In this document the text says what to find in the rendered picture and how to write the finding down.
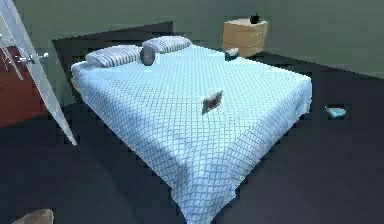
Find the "grey and red book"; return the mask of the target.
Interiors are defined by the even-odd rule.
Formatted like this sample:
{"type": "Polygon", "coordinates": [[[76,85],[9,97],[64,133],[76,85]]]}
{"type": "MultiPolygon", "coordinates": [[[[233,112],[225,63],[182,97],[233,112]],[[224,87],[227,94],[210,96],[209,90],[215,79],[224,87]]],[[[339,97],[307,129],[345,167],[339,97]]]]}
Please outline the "grey and red book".
{"type": "Polygon", "coordinates": [[[223,91],[218,91],[209,97],[205,98],[202,102],[202,113],[208,113],[221,104],[223,91]]]}

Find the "tan rounded object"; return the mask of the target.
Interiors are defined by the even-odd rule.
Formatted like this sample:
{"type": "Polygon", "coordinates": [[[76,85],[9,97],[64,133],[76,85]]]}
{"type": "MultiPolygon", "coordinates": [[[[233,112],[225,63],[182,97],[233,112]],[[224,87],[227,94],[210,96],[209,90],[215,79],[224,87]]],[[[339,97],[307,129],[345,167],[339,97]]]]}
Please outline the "tan rounded object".
{"type": "Polygon", "coordinates": [[[12,224],[53,224],[54,214],[50,209],[33,211],[14,221],[12,224]]]}

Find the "bed with pale blue quilt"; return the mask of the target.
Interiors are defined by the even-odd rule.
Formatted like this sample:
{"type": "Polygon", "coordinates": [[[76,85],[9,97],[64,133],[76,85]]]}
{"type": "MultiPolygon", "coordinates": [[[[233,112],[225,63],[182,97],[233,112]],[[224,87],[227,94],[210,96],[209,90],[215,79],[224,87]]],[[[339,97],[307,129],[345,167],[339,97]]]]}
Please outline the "bed with pale blue quilt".
{"type": "Polygon", "coordinates": [[[84,102],[171,189],[187,224],[211,224],[274,144],[310,110],[310,77],[197,45],[100,68],[86,54],[140,45],[173,32],[170,22],[53,42],[84,102]],[[221,104],[202,102],[223,91],[221,104]]]}

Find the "dark grey ball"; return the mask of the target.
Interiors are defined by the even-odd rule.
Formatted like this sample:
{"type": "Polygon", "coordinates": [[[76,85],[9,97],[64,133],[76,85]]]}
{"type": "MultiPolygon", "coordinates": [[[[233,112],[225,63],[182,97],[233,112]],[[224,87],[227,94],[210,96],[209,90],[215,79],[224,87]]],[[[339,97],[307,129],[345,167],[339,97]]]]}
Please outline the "dark grey ball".
{"type": "Polygon", "coordinates": [[[148,46],[144,46],[140,52],[140,60],[145,66],[151,66],[155,60],[154,49],[148,46]]]}

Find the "striped grey pillow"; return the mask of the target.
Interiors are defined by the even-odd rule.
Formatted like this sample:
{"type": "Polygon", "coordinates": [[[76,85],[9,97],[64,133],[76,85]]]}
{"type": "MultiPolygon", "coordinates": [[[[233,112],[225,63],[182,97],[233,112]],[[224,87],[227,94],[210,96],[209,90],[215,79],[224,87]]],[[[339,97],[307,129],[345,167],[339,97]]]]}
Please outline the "striped grey pillow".
{"type": "Polygon", "coordinates": [[[161,36],[142,43],[143,47],[150,47],[156,53],[170,53],[189,47],[192,42],[183,36],[161,36]]]}
{"type": "Polygon", "coordinates": [[[116,67],[139,60],[141,50],[142,48],[136,45],[116,45],[92,51],[85,59],[96,67],[116,67]]]}

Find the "small blue object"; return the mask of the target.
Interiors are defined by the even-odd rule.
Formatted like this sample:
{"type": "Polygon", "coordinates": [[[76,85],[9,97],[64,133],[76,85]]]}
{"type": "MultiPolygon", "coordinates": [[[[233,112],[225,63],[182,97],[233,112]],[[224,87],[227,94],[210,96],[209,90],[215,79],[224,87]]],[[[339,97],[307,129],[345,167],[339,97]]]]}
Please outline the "small blue object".
{"type": "Polygon", "coordinates": [[[346,110],[339,107],[325,107],[325,110],[332,119],[343,118],[346,114],[346,110]]]}

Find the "light wooden chest of drawers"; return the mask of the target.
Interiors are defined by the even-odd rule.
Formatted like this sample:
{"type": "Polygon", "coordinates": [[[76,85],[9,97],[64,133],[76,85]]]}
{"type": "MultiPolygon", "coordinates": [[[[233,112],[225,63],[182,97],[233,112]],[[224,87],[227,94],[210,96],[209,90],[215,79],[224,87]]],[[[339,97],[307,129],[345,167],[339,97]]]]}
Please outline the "light wooden chest of drawers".
{"type": "Polygon", "coordinates": [[[265,44],[268,22],[251,24],[249,19],[237,19],[224,23],[222,47],[237,48],[241,57],[260,53],[265,44]]]}

